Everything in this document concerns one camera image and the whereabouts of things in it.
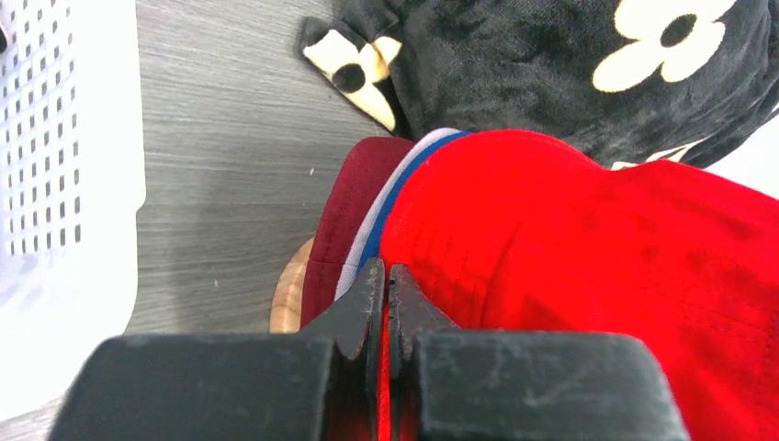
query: folded clothing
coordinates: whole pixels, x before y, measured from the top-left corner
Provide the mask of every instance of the folded clothing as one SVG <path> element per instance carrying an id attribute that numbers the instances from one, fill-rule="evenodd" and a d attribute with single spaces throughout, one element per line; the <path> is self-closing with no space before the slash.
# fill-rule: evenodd
<path id="1" fill-rule="evenodd" d="M 344 163 L 314 247 L 341 242 L 327 284 L 308 267 L 301 325 L 380 256 L 464 328 L 641 339 L 694 439 L 779 433 L 779 201 L 669 161 L 607 171 L 519 130 L 399 142 Z"/>
<path id="2" fill-rule="evenodd" d="M 401 137 L 534 130 L 707 167 L 775 115 L 779 0 L 348 0 L 300 50 Z"/>

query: blue stripe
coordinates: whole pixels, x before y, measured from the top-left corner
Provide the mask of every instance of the blue stripe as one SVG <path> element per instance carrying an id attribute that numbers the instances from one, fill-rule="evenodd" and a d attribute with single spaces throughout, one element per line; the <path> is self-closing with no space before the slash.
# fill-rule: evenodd
<path id="1" fill-rule="evenodd" d="M 360 255 L 359 264 L 357 265 L 357 274 L 359 274 L 360 270 L 362 270 L 363 266 L 365 266 L 365 263 L 369 258 L 378 257 L 378 247 L 381 244 L 381 234 L 384 232 L 384 226 L 387 222 L 387 217 L 392 211 L 392 208 L 395 207 L 395 202 L 398 200 L 398 195 L 401 193 L 401 190 L 406 185 L 406 182 L 408 182 L 411 175 L 413 175 L 413 173 L 422 165 L 422 163 L 427 161 L 427 159 L 430 158 L 433 153 L 438 152 L 438 150 L 440 150 L 448 143 L 468 135 L 470 135 L 470 133 L 462 131 L 434 142 L 427 149 L 421 151 L 417 157 L 409 163 L 409 166 L 401 172 L 401 175 L 398 176 L 398 180 L 395 181 L 395 185 L 392 186 L 392 189 L 387 194 L 387 198 L 384 199 L 384 204 L 378 211 L 376 223 L 373 225 L 373 228 L 371 229 L 370 234 L 366 239 L 363 253 Z"/>

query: flower pattern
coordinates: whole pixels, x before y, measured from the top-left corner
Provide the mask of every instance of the flower pattern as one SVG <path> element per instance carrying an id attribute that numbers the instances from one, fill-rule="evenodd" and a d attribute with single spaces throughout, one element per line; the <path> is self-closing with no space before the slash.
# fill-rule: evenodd
<path id="1" fill-rule="evenodd" d="M 626 91 L 659 66 L 668 83 L 680 82 L 714 56 L 725 37 L 718 20 L 738 0 L 622 0 L 615 12 L 617 32 L 634 42 L 606 57 L 595 69 L 596 89 Z"/>

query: white stripe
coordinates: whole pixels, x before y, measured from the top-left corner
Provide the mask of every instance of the white stripe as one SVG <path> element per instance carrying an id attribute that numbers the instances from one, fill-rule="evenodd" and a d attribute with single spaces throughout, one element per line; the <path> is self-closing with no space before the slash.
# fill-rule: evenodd
<path id="1" fill-rule="evenodd" d="M 395 183 L 398 182 L 398 178 L 401 176 L 401 173 L 403 173 L 403 171 L 409 166 L 414 158 L 416 158 L 420 153 L 424 152 L 436 141 L 456 133 L 460 133 L 460 130 L 438 129 L 431 131 L 424 138 L 422 138 L 421 141 L 417 142 L 416 145 L 412 147 L 408 154 L 406 154 L 403 160 L 398 164 L 398 166 L 395 167 L 395 171 L 392 172 L 392 175 L 384 184 L 384 187 L 381 188 L 378 196 L 376 196 L 373 204 L 371 204 L 366 217 L 363 219 L 362 223 L 360 223 L 360 228 L 357 230 L 355 240 L 352 242 L 351 249 L 349 249 L 349 255 L 346 257 L 346 262 L 344 262 L 344 266 L 341 269 L 341 276 L 338 277 L 338 285 L 335 288 L 335 300 L 338 300 L 341 296 L 343 296 L 355 281 L 355 277 L 357 276 L 357 265 L 360 263 L 360 256 L 365 249 L 367 237 L 373 229 L 374 224 L 376 224 L 376 217 L 378 216 L 379 210 L 384 205 L 384 201 L 387 199 L 388 193 L 395 186 Z"/>

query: perforated plastic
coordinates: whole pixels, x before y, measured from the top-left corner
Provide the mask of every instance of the perforated plastic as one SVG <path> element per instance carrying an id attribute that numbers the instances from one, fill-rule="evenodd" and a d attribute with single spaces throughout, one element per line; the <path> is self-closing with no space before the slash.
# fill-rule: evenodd
<path id="1" fill-rule="evenodd" d="M 145 198 L 132 0 L 2 0 L 0 420 L 124 331 Z"/>

